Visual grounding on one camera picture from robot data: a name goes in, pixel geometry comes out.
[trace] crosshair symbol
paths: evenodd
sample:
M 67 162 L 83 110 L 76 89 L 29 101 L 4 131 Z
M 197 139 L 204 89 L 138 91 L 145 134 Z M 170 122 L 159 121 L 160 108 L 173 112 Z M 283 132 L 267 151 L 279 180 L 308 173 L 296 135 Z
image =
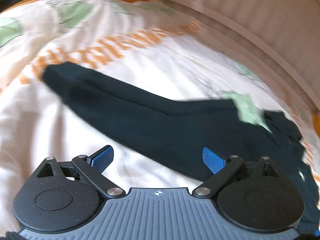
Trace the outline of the crosshair symbol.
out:
M 158 189 L 154 194 L 159 197 L 163 194 L 163 192 Z

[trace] round pad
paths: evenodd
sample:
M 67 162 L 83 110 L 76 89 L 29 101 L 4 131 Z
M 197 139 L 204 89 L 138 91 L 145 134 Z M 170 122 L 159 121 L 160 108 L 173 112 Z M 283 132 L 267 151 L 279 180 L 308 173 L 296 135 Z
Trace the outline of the round pad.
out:
M 63 189 L 46 190 L 36 197 L 38 207 L 49 211 L 63 209 L 68 206 L 71 201 L 71 193 Z
M 96 190 L 82 182 L 58 175 L 32 179 L 32 187 L 25 184 L 13 202 L 16 219 L 30 230 L 70 230 L 92 218 L 101 205 Z
M 217 203 L 232 223 L 264 233 L 296 227 L 304 211 L 303 199 L 290 182 L 265 176 L 228 185 Z
M 245 196 L 246 203 L 260 210 L 272 210 L 280 206 L 280 194 L 268 189 L 254 189 L 249 191 Z

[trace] white bedsheet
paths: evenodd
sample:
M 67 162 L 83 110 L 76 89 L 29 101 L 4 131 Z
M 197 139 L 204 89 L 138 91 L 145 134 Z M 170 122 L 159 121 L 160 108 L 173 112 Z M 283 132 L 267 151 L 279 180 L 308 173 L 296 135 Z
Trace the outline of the white bedsheet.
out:
M 79 7 L 80 11 L 87 10 L 87 15 L 66 16 L 70 5 L 61 5 L 74 2 L 81 3 L 74 4 L 72 10 Z M 69 161 L 110 144 L 115 157 L 103 175 L 126 191 L 130 187 L 188 187 L 192 191 L 200 184 L 114 142 L 64 106 L 36 78 L 41 69 L 39 57 L 46 62 L 54 60 L 48 50 L 63 48 L 66 54 L 56 53 L 59 57 L 71 57 L 84 67 L 92 67 L 90 62 L 94 62 L 97 71 L 165 98 L 219 98 L 222 91 L 234 91 L 250 94 L 258 108 L 284 111 L 279 99 L 244 66 L 202 45 L 184 27 L 166 29 L 188 25 L 192 19 L 159 1 L 45 0 L 9 10 L 0 15 L 0 20 L 3 18 L 14 18 L 15 28 L 20 22 L 23 35 L 0 48 L 0 86 L 4 90 L 0 96 L 0 235 L 18 230 L 12 200 L 48 156 Z M 153 30 L 161 41 L 148 44 L 141 40 L 145 48 L 126 43 L 129 48 L 121 49 L 121 45 L 113 44 L 123 57 L 109 51 L 113 61 L 103 65 L 94 60 L 95 55 L 105 53 L 101 49 L 92 52 L 101 46 L 99 39 L 123 37 L 141 29 Z M 91 52 L 85 58 L 76 52 L 79 49 Z M 314 149 L 314 144 L 320 145 L 317 137 L 312 143 Z

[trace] dark green cloth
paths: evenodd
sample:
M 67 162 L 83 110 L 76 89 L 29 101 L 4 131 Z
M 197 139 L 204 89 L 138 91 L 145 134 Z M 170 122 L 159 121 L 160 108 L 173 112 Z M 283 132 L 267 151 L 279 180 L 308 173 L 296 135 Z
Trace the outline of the dark green cloth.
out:
M 246 161 L 269 156 L 306 203 L 298 231 L 317 229 L 318 188 L 301 160 L 301 134 L 282 112 L 264 112 L 270 133 L 239 121 L 231 100 L 173 101 L 70 62 L 48 66 L 43 80 L 103 134 L 194 179 L 205 181 L 212 176 L 202 161 L 203 147 Z

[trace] black device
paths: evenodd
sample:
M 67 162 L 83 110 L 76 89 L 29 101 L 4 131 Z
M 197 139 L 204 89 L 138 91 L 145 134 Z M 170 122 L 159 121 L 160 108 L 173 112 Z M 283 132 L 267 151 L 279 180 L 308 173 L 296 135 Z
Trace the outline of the black device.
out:
M 14 199 L 26 239 L 295 239 L 304 212 L 297 189 L 268 157 L 246 162 L 203 149 L 213 175 L 187 188 L 121 189 L 101 175 L 105 146 L 71 162 L 46 158 Z

